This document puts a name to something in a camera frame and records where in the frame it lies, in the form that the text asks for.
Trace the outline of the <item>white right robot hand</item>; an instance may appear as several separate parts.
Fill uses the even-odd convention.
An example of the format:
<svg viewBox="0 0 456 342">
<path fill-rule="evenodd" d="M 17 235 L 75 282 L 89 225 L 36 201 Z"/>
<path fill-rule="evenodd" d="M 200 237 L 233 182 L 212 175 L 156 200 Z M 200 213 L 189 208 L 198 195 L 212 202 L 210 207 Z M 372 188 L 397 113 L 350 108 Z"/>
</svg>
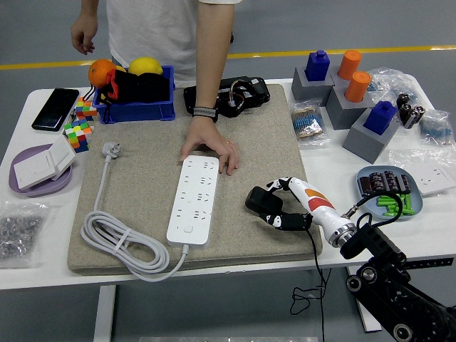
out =
<svg viewBox="0 0 456 342">
<path fill-rule="evenodd" d="M 272 204 L 273 192 L 289 191 L 307 211 L 306 214 L 286 214 Z M 326 241 L 333 247 L 342 247 L 355 233 L 356 227 L 351 220 L 342 217 L 316 187 L 295 177 L 283 177 L 267 185 L 260 197 L 270 214 L 262 212 L 260 217 L 282 231 L 307 230 L 311 224 L 322 227 Z"/>
</svg>

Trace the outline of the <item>person's right hand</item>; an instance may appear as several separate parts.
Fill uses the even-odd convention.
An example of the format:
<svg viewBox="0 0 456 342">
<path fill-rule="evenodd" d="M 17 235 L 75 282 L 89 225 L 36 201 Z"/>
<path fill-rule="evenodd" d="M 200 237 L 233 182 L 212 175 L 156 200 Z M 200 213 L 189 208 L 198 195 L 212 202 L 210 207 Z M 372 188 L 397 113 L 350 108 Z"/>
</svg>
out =
<svg viewBox="0 0 456 342">
<path fill-rule="evenodd" d="M 71 26 L 71 43 L 74 49 L 83 55 L 92 53 L 95 49 L 93 38 L 97 30 L 97 16 L 80 15 Z"/>
</svg>

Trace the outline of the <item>person's left hand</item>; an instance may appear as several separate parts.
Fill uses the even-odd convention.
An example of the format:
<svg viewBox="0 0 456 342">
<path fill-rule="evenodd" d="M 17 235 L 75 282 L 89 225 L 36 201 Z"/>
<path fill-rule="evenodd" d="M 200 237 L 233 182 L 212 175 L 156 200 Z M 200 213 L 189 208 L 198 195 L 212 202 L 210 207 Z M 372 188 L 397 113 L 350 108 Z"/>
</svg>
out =
<svg viewBox="0 0 456 342">
<path fill-rule="evenodd" d="M 181 160 L 186 159 L 199 145 L 206 145 L 219 156 L 219 172 L 232 176 L 239 168 L 239 150 L 233 140 L 222 136 L 211 118 L 195 116 L 191 120 L 187 137 L 180 150 Z"/>
</svg>

